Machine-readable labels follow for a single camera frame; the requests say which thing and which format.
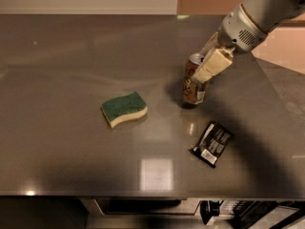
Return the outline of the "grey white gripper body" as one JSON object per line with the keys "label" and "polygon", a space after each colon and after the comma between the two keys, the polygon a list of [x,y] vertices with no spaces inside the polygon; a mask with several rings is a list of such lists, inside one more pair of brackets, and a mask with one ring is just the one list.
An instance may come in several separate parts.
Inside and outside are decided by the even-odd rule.
{"label": "grey white gripper body", "polygon": [[267,33],[257,26],[242,5],[237,6],[222,21],[218,30],[221,46],[239,53],[250,52],[262,43]]}

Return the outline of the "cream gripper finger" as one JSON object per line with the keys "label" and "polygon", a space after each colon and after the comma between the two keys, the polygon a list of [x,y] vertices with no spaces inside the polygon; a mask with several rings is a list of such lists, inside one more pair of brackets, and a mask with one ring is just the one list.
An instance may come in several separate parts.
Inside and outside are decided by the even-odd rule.
{"label": "cream gripper finger", "polygon": [[218,42],[218,33],[215,32],[211,38],[206,42],[204,47],[201,49],[200,53],[206,57],[207,55],[212,54],[216,49],[219,48]]}
{"label": "cream gripper finger", "polygon": [[210,49],[203,62],[195,70],[192,79],[203,84],[226,70],[233,63],[233,50],[225,47]]}

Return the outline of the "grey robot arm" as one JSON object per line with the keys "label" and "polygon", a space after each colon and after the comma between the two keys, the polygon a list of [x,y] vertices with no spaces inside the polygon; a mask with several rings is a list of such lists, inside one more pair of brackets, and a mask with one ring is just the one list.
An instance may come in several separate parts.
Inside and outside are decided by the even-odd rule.
{"label": "grey robot arm", "polygon": [[305,11],[305,0],[244,0],[222,21],[201,50],[203,62],[193,80],[205,83],[232,65],[234,56],[251,52],[283,22]]}

